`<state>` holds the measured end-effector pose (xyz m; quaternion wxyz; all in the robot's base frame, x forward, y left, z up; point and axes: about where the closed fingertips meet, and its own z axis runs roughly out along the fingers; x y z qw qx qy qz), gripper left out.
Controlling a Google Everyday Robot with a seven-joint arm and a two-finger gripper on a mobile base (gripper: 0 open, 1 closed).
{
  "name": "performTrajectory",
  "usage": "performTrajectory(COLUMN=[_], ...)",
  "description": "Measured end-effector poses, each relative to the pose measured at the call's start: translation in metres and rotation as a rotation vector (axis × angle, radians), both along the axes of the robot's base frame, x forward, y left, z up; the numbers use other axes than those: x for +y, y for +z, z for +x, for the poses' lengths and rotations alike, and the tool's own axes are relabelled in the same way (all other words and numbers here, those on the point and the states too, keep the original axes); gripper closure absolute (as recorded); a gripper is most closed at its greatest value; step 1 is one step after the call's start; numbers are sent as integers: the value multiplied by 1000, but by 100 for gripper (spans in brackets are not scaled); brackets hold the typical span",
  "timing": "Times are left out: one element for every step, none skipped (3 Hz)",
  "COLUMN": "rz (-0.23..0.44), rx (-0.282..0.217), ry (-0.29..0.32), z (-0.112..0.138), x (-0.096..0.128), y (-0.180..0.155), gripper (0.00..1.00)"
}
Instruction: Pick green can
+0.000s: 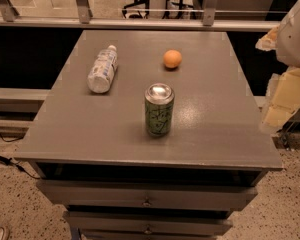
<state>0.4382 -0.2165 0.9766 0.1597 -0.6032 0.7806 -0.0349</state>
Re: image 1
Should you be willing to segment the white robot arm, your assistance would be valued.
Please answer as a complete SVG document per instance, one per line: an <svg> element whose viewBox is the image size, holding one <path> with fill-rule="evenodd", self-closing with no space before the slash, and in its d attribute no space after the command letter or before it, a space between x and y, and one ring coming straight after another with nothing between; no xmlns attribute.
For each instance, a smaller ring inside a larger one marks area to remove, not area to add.
<svg viewBox="0 0 300 240"><path fill-rule="evenodd" d="M300 108L300 0L290 9L280 24L260 38L255 47L274 50L287 70L273 74L268 82L262 107L260 130L275 133Z"/></svg>

